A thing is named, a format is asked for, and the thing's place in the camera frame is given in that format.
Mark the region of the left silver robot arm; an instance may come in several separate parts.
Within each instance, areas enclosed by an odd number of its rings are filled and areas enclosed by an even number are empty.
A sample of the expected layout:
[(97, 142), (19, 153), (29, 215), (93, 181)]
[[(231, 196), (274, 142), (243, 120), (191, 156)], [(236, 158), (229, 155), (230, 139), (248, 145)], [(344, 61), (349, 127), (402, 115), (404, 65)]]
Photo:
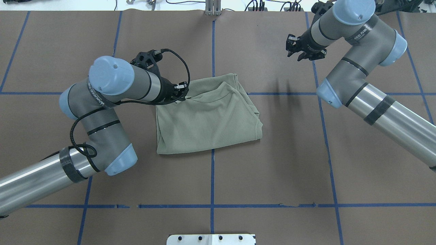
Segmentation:
[(1, 219), (98, 172), (113, 176), (136, 164), (138, 157), (115, 107), (184, 100), (191, 81), (189, 68), (181, 59), (187, 81), (171, 83), (157, 66), (164, 52), (166, 49), (140, 52), (130, 62), (99, 57), (84, 81), (61, 93), (59, 107), (74, 120), (71, 144), (1, 179)]

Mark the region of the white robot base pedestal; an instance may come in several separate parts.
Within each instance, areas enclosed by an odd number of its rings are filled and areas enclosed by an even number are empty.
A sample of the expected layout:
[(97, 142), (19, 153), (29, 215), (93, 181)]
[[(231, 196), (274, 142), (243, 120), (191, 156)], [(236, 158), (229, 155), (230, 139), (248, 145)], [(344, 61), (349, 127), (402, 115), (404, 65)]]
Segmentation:
[(256, 245), (254, 234), (173, 234), (167, 245)]

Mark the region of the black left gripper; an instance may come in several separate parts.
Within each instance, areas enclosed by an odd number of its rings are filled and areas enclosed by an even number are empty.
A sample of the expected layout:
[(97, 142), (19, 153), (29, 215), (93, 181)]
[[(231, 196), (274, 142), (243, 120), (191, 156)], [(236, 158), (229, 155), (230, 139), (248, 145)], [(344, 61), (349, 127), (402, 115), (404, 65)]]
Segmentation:
[(166, 78), (160, 78), (160, 82), (159, 103), (171, 101), (182, 102), (186, 100), (187, 93), (181, 93), (180, 91), (189, 90), (189, 82), (173, 84)]

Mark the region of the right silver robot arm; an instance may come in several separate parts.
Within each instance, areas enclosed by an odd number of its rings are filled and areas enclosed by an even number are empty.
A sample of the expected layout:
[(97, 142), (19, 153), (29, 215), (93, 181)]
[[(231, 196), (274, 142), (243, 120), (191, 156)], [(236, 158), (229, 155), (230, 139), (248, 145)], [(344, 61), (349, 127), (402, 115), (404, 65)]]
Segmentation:
[(373, 0), (338, 0), (299, 37), (289, 34), (285, 49), (298, 60), (325, 58), (326, 48), (343, 38), (351, 45), (318, 86), (316, 94), (332, 107), (345, 106), (435, 171), (435, 126), (369, 84), (377, 66), (389, 66), (407, 41), (375, 14)]

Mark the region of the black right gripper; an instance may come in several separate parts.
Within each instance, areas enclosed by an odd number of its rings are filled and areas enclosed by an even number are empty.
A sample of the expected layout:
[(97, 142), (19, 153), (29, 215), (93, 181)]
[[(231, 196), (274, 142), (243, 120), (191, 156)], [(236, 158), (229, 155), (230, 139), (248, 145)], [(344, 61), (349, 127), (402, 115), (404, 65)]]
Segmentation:
[(310, 61), (324, 59), (327, 54), (327, 50), (321, 50), (321, 46), (315, 42), (311, 34), (312, 28), (307, 29), (301, 36), (288, 34), (285, 41), (285, 50), (287, 51), (287, 57), (292, 56), (295, 53), (302, 52), (297, 61), (308, 59)]

